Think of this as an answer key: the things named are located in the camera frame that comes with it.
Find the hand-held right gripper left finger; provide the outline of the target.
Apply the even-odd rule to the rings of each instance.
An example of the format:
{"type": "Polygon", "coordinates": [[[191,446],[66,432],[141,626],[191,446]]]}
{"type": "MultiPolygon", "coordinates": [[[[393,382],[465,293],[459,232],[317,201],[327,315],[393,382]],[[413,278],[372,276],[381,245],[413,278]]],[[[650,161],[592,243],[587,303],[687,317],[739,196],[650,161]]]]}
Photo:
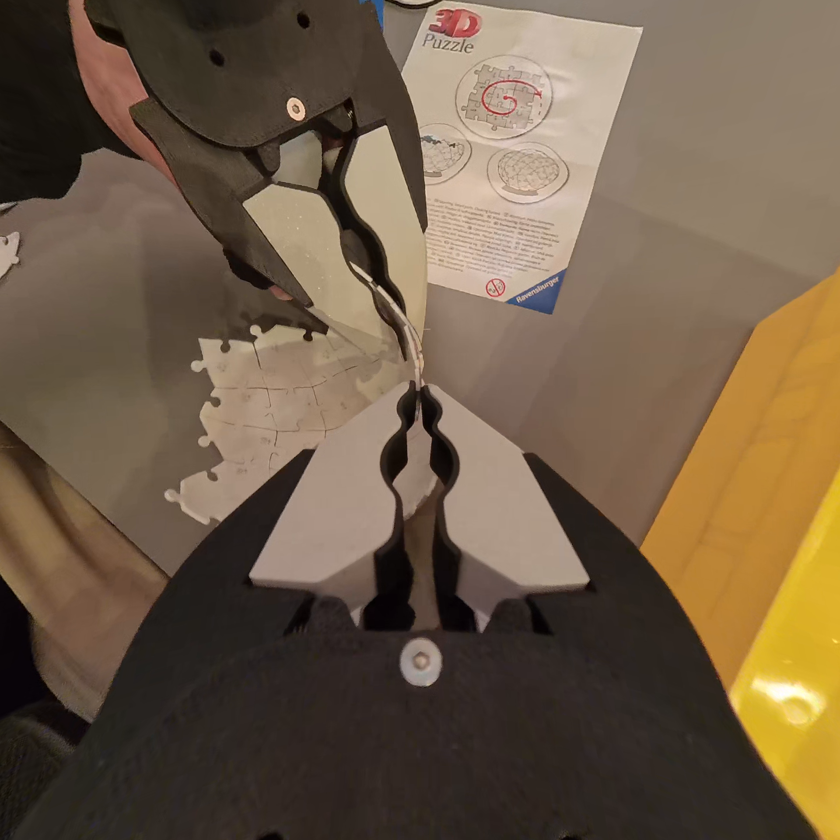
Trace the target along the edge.
{"type": "Polygon", "coordinates": [[[416,409],[417,387],[404,382],[325,438],[249,573],[253,585],[337,597],[352,613],[375,599],[407,609],[413,569],[394,481],[416,409]]]}

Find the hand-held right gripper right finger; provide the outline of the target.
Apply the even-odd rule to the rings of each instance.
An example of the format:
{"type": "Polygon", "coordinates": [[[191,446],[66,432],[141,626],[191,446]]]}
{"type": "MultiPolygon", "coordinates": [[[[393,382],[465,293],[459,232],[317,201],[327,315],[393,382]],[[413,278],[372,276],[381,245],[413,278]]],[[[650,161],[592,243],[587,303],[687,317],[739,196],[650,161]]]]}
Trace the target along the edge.
{"type": "Polygon", "coordinates": [[[433,568],[441,617],[490,617],[506,600],[590,582],[524,452],[435,385],[421,394],[441,483],[433,568]]]}

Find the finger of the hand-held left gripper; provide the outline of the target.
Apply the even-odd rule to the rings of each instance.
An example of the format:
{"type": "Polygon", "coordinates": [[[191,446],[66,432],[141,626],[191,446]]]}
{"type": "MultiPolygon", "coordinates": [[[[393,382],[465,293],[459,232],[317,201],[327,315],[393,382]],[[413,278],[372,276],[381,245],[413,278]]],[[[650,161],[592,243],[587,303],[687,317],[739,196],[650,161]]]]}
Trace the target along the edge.
{"type": "Polygon", "coordinates": [[[389,280],[377,244],[343,228],[325,195],[271,184],[245,199],[244,209],[307,293],[310,314],[365,354],[408,361],[404,327],[361,277],[377,286],[389,280]]]}
{"type": "Polygon", "coordinates": [[[404,361],[422,366],[427,305],[425,232],[385,123],[353,136],[333,163],[344,254],[404,361]]]}

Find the white half-built puzzle ball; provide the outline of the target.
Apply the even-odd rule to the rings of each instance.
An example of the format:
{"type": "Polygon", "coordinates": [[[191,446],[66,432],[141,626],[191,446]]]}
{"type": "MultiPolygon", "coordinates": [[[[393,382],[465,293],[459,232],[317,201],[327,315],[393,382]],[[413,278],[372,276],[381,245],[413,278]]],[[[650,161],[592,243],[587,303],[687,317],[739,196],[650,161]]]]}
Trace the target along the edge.
{"type": "Polygon", "coordinates": [[[221,522],[304,449],[318,447],[391,389],[423,372],[423,328],[395,316],[396,332],[365,350],[331,319],[326,333],[250,326],[251,340],[200,338],[191,363],[213,389],[198,444],[221,462],[183,478],[164,498],[208,526],[221,522]]]}

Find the person's left forearm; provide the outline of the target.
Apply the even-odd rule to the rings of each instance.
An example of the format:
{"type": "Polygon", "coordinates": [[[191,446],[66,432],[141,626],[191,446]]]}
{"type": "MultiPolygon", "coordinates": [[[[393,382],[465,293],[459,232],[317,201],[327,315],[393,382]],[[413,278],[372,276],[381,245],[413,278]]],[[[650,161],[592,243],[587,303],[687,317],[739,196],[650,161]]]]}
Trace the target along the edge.
{"type": "Polygon", "coordinates": [[[93,108],[70,31],[68,3],[1,2],[1,202],[60,199],[84,154],[138,160],[93,108]]]}

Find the blue puzzle box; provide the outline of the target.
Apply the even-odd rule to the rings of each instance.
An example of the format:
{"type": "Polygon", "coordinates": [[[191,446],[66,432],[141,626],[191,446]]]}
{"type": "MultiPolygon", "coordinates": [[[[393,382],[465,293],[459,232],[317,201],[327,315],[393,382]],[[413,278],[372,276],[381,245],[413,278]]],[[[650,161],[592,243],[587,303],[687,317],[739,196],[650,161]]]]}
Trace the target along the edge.
{"type": "Polygon", "coordinates": [[[394,6],[400,9],[407,9],[407,10],[425,10],[436,3],[438,1],[371,1],[373,3],[375,12],[377,14],[380,27],[384,29],[385,24],[385,9],[389,6],[394,6]]]}

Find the person's left hand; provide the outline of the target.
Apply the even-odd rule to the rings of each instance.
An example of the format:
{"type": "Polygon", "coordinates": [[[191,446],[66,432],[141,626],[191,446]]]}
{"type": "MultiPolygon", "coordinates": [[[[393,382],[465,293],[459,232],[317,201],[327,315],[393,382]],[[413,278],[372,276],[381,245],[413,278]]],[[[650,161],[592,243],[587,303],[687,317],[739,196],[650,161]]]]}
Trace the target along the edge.
{"type": "Polygon", "coordinates": [[[96,35],[82,1],[69,1],[68,13],[80,78],[91,105],[129,150],[174,182],[163,156],[130,112],[148,93],[128,51],[96,35]]]}

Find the white instruction leaflet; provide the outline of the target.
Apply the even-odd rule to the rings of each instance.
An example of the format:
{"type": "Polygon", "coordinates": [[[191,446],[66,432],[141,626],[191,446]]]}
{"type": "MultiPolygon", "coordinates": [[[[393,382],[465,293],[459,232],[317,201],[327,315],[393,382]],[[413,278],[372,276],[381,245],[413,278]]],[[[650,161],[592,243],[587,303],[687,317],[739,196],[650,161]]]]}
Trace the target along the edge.
{"type": "Polygon", "coordinates": [[[552,314],[643,30],[442,2],[402,70],[431,285],[552,314]]]}

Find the yellow box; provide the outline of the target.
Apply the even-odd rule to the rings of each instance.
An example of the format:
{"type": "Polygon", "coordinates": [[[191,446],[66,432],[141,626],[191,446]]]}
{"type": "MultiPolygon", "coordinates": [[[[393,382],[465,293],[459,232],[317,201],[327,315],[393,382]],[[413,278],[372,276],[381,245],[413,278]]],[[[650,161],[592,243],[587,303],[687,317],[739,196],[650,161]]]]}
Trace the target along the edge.
{"type": "Polygon", "coordinates": [[[642,552],[751,740],[839,838],[839,272],[752,332],[642,552]]]}

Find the beige cloth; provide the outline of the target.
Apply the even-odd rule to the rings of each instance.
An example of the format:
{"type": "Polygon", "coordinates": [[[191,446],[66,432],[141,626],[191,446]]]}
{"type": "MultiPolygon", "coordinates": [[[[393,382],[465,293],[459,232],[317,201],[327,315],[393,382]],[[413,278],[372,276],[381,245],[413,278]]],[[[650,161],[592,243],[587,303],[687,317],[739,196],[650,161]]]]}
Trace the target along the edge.
{"type": "Polygon", "coordinates": [[[170,578],[4,425],[1,573],[29,616],[39,676],[93,722],[170,578]]]}

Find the dark clothing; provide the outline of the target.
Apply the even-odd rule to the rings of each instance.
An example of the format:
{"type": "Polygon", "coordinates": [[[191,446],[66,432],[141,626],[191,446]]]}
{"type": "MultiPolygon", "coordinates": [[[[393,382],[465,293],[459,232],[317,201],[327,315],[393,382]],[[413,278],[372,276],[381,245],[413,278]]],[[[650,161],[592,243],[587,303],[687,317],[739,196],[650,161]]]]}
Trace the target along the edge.
{"type": "Polygon", "coordinates": [[[1,582],[1,838],[13,837],[90,723],[67,709],[36,665],[29,615],[1,582]]]}

